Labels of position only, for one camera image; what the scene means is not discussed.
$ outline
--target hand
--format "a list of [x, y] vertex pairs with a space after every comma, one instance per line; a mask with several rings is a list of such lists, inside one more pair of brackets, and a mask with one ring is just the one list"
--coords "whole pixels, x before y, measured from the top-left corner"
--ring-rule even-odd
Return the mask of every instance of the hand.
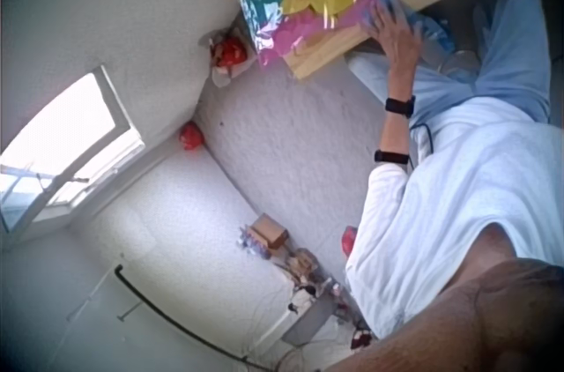
[[390, 59], [391, 72], [413, 77], [421, 52], [422, 24], [415, 24], [412, 30], [398, 0], [391, 0], [391, 3], [393, 17], [385, 2], [372, 3], [370, 14], [375, 27], [366, 27], [366, 31], [382, 45]]

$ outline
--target skin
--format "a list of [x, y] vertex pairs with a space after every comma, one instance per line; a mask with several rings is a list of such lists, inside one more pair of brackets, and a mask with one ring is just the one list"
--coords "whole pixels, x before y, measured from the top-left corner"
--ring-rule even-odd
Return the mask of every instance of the skin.
[[512, 259], [445, 291], [398, 332], [328, 370], [563, 370], [562, 330], [564, 270]]
[[[390, 97], [409, 100], [421, 46], [401, 7], [372, 10], [367, 31], [390, 58]], [[387, 114], [381, 150], [407, 154], [409, 124]], [[434, 302], [330, 372], [564, 370], [564, 269], [516, 258], [498, 224], [485, 227]]]

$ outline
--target red balloon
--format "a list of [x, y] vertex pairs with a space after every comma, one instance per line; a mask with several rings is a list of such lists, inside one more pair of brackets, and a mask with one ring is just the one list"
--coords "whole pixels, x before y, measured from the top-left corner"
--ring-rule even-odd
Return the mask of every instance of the red balloon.
[[184, 150], [195, 150], [205, 142], [204, 134], [193, 121], [184, 125], [179, 139], [184, 145]]

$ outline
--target black curtain rod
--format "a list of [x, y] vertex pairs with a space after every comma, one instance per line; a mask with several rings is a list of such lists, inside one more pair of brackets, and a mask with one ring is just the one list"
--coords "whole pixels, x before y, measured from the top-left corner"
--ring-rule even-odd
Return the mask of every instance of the black curtain rod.
[[257, 365], [251, 361], [247, 360], [247, 356], [243, 356], [243, 357], [239, 357], [236, 356], [235, 354], [229, 353], [228, 351], [224, 350], [221, 347], [217, 347], [216, 345], [214, 345], [213, 343], [209, 342], [206, 339], [203, 339], [202, 337], [200, 337], [199, 335], [196, 335], [194, 332], [186, 329], [184, 326], [182, 326], [181, 324], [179, 324], [178, 322], [176, 322], [172, 317], [170, 317], [169, 315], [167, 315], [165, 312], [163, 312], [161, 309], [159, 309], [157, 306], [154, 305], [154, 303], [152, 301], [150, 301], [149, 299], [147, 299], [143, 294], [141, 294], [141, 292], [139, 290], [137, 290], [123, 275], [122, 275], [122, 270], [123, 270], [123, 265], [119, 264], [117, 265], [117, 267], [114, 269], [114, 274], [115, 276], [135, 295], [137, 296], [137, 298], [139, 298], [139, 300], [141, 300], [144, 304], [146, 304], [147, 306], [149, 306], [153, 312], [155, 312], [157, 315], [159, 315], [160, 317], [162, 317], [165, 321], [169, 322], [170, 324], [172, 324], [174, 327], [176, 327], [178, 330], [184, 332], [186, 335], [188, 335], [189, 337], [191, 337], [192, 339], [195, 339], [196, 341], [202, 343], [204, 346], [210, 347], [210, 349], [215, 350], [218, 353], [223, 354], [224, 356], [228, 357], [229, 359], [233, 359], [234, 361], [238, 361], [240, 363], [244, 363], [247, 366], [250, 366], [252, 368], [257, 368], [260, 370], [265, 370], [267, 372], [273, 372], [272, 369], [268, 369], [264, 366], [261, 365]]

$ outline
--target window pane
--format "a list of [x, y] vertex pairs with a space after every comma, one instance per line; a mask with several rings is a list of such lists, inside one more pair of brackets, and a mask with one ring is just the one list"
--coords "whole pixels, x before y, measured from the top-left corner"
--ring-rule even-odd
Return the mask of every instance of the window pane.
[[32, 176], [16, 177], [14, 175], [0, 175], [2, 215], [8, 228], [13, 228], [29, 205], [39, 196], [43, 189], [50, 184], [50, 179], [33, 178]]
[[0, 157], [0, 202], [7, 227], [13, 228], [53, 178], [114, 128], [92, 73], [51, 101]]
[[119, 166], [120, 162], [128, 155], [136, 153], [138, 149], [144, 146], [139, 134], [135, 130], [131, 129], [123, 133], [96, 156], [91, 158], [90, 161], [75, 174], [75, 178], [81, 180], [86, 179], [88, 182], [67, 182], [57, 191], [51, 200], [49, 200], [48, 206], [72, 202], [80, 193], [99, 184], [102, 176], [112, 167]]
[[49, 103], [14, 138], [2, 165], [58, 175], [115, 127], [93, 74]]

